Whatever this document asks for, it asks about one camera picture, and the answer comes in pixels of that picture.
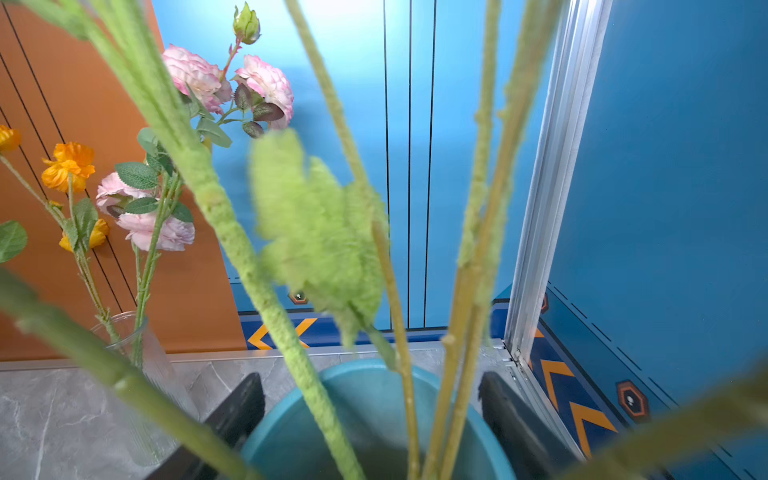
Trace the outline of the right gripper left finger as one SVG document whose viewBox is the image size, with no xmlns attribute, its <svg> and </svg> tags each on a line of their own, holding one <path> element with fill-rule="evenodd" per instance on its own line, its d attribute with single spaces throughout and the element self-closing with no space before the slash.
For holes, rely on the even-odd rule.
<svg viewBox="0 0 768 480">
<path fill-rule="evenodd" d="M 238 452 L 263 419 L 265 394 L 259 373 L 250 373 L 205 420 L 218 437 Z M 185 447 L 179 447 L 147 480 L 218 479 L 216 470 Z"/>
</svg>

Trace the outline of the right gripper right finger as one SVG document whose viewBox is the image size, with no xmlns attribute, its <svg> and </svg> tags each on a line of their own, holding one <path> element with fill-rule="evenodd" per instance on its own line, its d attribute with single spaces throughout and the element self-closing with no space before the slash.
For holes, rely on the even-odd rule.
<svg viewBox="0 0 768 480">
<path fill-rule="evenodd" d="M 498 373 L 482 375 L 479 400 L 483 418 L 517 479 L 554 479 L 578 462 L 577 455 Z"/>
</svg>

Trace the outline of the blue cylindrical vase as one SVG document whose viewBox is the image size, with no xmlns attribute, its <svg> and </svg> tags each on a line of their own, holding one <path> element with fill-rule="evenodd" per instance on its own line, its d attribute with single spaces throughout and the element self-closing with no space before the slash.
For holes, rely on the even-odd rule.
<svg viewBox="0 0 768 480">
<path fill-rule="evenodd" d="M 378 359 L 320 372 L 337 416 L 369 479 L 403 479 L 407 428 L 401 378 Z M 268 479 L 338 479 L 340 473 L 298 389 L 280 400 L 248 437 L 242 457 Z M 470 410 L 453 476 L 514 480 L 492 430 Z"/>
</svg>

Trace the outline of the pink peony flower stem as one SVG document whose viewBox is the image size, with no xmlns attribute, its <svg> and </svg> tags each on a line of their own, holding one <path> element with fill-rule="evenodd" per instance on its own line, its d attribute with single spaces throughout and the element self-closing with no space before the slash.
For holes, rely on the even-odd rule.
<svg viewBox="0 0 768 480">
<path fill-rule="evenodd" d="M 147 252 L 155 230 L 157 211 L 150 213 L 124 213 L 123 205 L 141 198 L 155 199 L 150 190 L 140 190 L 125 184 L 117 172 L 104 177 L 97 189 L 96 204 L 105 214 L 113 217 L 117 225 L 128 232 L 126 239 L 141 251 Z M 162 251 L 180 252 L 195 240 L 195 227 L 170 216 L 163 224 L 156 248 Z"/>
</svg>

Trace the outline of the orange poppy flower stem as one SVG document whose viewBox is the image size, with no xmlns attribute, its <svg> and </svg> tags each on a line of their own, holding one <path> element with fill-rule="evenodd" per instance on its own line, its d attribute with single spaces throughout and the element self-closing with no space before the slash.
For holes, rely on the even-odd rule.
<svg viewBox="0 0 768 480">
<path fill-rule="evenodd" d="M 62 237 L 59 246 L 73 256 L 79 276 L 96 310 L 95 318 L 106 330 L 108 339 L 116 342 L 119 335 L 112 320 L 113 314 L 102 300 L 90 268 L 90 253 L 106 242 L 109 226 L 99 217 L 90 199 L 75 199 L 86 190 L 86 181 L 95 173 L 94 150 L 77 142 L 59 143 L 54 147 L 53 157 L 43 161 L 46 168 L 40 180 L 45 187 L 66 195 L 68 204 L 62 205 L 43 199 L 6 158 L 6 154 L 18 150 L 21 143 L 19 130 L 5 125 L 1 127 L 1 164 L 60 227 Z"/>
</svg>

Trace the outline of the pink rose flower stem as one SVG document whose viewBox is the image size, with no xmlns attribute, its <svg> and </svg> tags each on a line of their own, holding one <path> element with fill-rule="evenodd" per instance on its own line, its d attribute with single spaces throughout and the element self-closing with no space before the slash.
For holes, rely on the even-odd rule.
<svg viewBox="0 0 768 480">
<path fill-rule="evenodd" d="M 159 195 L 150 211 L 157 211 L 157 217 L 149 250 L 141 251 L 131 242 L 137 252 L 146 254 L 139 281 L 138 312 L 143 314 L 162 252 L 156 243 L 164 222 L 173 216 L 194 225 L 191 211 L 181 200 L 184 171 L 178 166 L 183 164 L 186 172 L 200 167 L 206 178 L 212 178 L 212 145 L 231 144 L 221 128 L 231 119 L 223 104 L 233 111 L 249 112 L 240 122 L 246 133 L 256 137 L 262 123 L 274 128 L 288 125 L 293 93 L 282 71 L 257 56 L 246 57 L 243 68 L 230 78 L 226 69 L 185 48 L 170 44 L 158 51 L 138 4 L 121 1 L 117 8 L 123 21 L 124 53 L 136 70 L 134 76 L 145 100 L 141 111 L 150 124 L 146 132 L 153 148 L 147 161 L 160 170 Z"/>
</svg>

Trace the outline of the white poppy flower stem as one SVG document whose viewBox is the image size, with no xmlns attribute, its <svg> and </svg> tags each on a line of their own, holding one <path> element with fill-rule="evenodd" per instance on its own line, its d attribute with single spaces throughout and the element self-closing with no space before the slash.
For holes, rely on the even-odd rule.
<svg viewBox="0 0 768 480">
<path fill-rule="evenodd" d="M 145 100 L 134 76 L 136 70 L 127 62 L 124 53 L 123 21 L 117 8 L 119 2 L 94 3 L 91 10 L 87 10 L 79 1 L 28 1 L 25 5 L 48 23 L 68 31 L 78 39 L 89 41 L 121 81 L 150 126 L 141 111 Z M 213 169 L 212 178 L 206 178 L 200 167 L 194 167 L 190 172 L 185 171 L 183 164 L 178 167 L 184 171 L 184 181 L 198 208 L 238 270 L 246 292 L 282 353 L 288 370 L 324 436 L 338 471 L 346 479 L 361 479 L 364 472 L 328 392 L 306 349 L 301 346 L 291 320 L 277 300 L 245 230 L 237 221 L 232 203 L 219 182 L 212 161 L 210 165 Z"/>
</svg>

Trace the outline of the red orange flower stem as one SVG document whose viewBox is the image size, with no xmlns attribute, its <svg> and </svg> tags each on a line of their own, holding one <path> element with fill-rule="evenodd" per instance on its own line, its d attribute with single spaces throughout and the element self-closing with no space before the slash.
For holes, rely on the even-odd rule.
<svg viewBox="0 0 768 480">
<path fill-rule="evenodd" d="M 481 100 L 468 202 L 464 214 L 450 323 L 442 338 L 443 377 L 429 441 L 418 434 L 415 386 L 403 310 L 390 254 L 389 223 L 375 193 L 341 101 L 300 5 L 287 10 L 309 57 L 353 173 L 338 183 L 326 164 L 307 157 L 295 132 L 270 133 L 252 150 L 250 176 L 258 228 L 266 244 L 261 257 L 280 284 L 295 287 L 339 323 L 344 344 L 371 327 L 382 299 L 391 308 L 395 343 L 383 358 L 401 377 L 407 432 L 407 475 L 446 478 L 453 472 L 469 409 L 469 386 L 485 333 L 489 296 L 504 240 L 514 189 L 513 171 L 562 3 L 525 5 L 517 50 L 500 112 L 501 140 L 493 147 L 493 90 L 501 3 L 486 5 Z"/>
</svg>

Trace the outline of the orange rose flower stem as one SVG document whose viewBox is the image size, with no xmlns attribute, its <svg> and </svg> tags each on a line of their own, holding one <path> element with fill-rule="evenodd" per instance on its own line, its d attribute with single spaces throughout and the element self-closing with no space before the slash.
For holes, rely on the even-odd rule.
<svg viewBox="0 0 768 480">
<path fill-rule="evenodd" d="M 643 479 L 715 444 L 767 428 L 767 365 L 624 435 L 561 479 Z"/>
</svg>

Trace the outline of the small white bud stem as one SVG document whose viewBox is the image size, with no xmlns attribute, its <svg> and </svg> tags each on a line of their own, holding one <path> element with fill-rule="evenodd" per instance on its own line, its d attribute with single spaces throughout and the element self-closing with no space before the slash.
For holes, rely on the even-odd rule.
<svg viewBox="0 0 768 480">
<path fill-rule="evenodd" d="M 19 331 L 38 337 L 72 360 L 220 474 L 229 479 L 263 477 L 211 427 L 177 406 L 128 359 L 109 351 L 93 333 L 72 321 L 61 308 L 41 300 L 34 289 L 6 269 L 1 270 L 1 311 Z"/>
</svg>

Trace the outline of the white rose flower stem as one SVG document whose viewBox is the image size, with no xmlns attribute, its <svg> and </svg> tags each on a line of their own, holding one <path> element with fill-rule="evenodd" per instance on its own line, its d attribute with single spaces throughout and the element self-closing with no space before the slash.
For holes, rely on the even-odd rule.
<svg viewBox="0 0 768 480">
<path fill-rule="evenodd" d="M 16 220 L 0 225 L 0 263 L 6 263 L 17 257 L 27 246 L 26 229 Z"/>
</svg>

